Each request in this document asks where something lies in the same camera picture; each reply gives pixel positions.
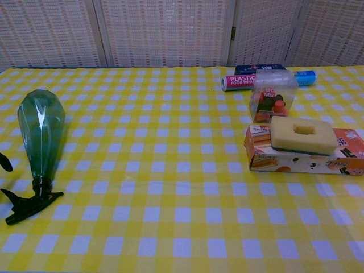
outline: cookie box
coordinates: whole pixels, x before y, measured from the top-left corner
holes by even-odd
[[[353,129],[334,128],[338,147],[330,156],[274,150],[269,125],[250,125],[244,146],[251,171],[364,174],[364,141]]]

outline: biscuit package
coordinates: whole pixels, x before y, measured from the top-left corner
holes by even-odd
[[[364,141],[353,129],[334,128],[338,148],[330,156],[274,150],[269,125],[250,125],[244,146],[251,171],[364,174]]]

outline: sponge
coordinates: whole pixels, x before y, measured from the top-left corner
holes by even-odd
[[[271,140],[276,150],[313,155],[331,155],[338,146],[330,123],[279,116],[272,117]]]

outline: table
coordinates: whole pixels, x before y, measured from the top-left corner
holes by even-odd
[[[291,70],[311,68],[292,68]],[[364,137],[364,66],[316,67],[294,117]],[[0,186],[33,195],[16,111],[48,89],[67,114],[54,181],[65,195],[7,226],[0,270],[362,272],[361,176],[251,172],[250,91],[221,91],[233,68],[9,69],[0,75]]]

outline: wall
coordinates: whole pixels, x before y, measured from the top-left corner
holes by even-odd
[[[356,65],[364,64],[364,1],[0,0],[0,37],[0,72]]]

